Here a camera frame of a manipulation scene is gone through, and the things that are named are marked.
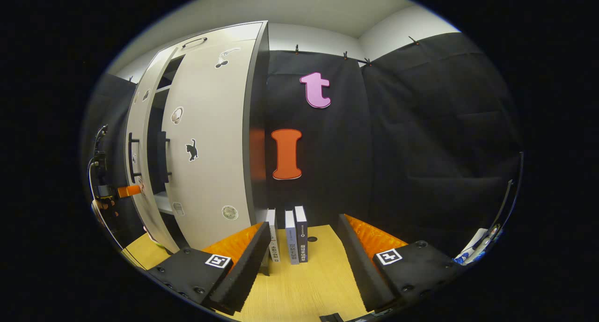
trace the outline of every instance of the book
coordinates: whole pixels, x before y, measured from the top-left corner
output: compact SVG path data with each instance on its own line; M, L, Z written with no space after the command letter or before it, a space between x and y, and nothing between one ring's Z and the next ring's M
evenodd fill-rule
M298 237L299 262L308 262L308 221L303 206L295 207L295 228Z
M276 211L274 209L269 209L266 215L266 221L268 222L268 226L270 228L270 245L268 245L268 250L270 251L270 256L274 262L280 262L281 259L278 253L278 241L277 241L277 217Z
M291 264L300 264L293 211L285 211L285 233L287 235L287 247L289 248L289 260L291 260Z

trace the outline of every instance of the white wall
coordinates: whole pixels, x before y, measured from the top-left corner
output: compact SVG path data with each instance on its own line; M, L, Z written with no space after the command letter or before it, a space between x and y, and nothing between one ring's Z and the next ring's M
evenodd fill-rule
M366 58L370 61L396 49L438 34L459 32L450 23L422 6L410 6L385 18L359 38Z
M133 76L131 81L139 83L141 75L150 64L150 61L152 61L154 55L161 49L180 40L183 39L179 38L152 49L152 51L147 52L122 68L115 75L126 80ZM363 60L366 57L358 39L330 30L308 26L269 23L268 43L271 51L295 51L295 45L298 44L300 51L314 51L338 56L343 56L343 52L347 51L349 58Z

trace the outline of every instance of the book spine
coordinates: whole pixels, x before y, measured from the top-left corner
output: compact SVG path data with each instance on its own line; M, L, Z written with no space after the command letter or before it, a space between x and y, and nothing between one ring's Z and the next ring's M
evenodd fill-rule
M297 230L299 262L308 262L308 223L298 222Z
M295 227L285 228L285 232L287 232L287 245L289 247L289 259L291 260L291 264L299 264L300 259L298 258L297 237L295 236Z
M278 256L278 243L277 243L277 231L274 228L274 225L270 225L270 245L268 246L270 250L270 256L274 262L280 262L281 259Z

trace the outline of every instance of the orange part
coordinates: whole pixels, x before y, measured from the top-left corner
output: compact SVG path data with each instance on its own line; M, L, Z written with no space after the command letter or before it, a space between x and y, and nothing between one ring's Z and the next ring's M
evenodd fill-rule
M272 173L274 179L296 179L301 176L297 167L297 141L301 132L295 129L275 130L271 137L277 142L277 170Z
M366 224L362 220L358 220L346 214L344 214L344 216L349 222L351 228L353 228L353 232L355 232L358 236L358 239L360 239L360 243L362 244L364 251L373 264L374 254L407 245L406 242L401 241L391 234L381 231L372 225Z
M118 188L118 198L127 198L133 196L133 194L141 193L141 188L139 185L131 185L131 186L123 186L122 188Z
M261 224L263 223L259 222L254 226L249 226L245 230L202 249L202 251L210 254L218 254L219 256L228 256L233 261L233 267L235 267L243 252L246 251L250 241L252 241L256 232L258 232Z

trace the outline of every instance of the dark blue book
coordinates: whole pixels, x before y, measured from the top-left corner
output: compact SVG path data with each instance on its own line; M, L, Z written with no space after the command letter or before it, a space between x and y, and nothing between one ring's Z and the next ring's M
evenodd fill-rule
M293 211L285 211L285 233L287 234L289 259L291 260L291 264L300 264L300 259L298 258L297 236L295 231Z
M295 207L295 228L298 236L299 262L308 262L308 221L303 206Z

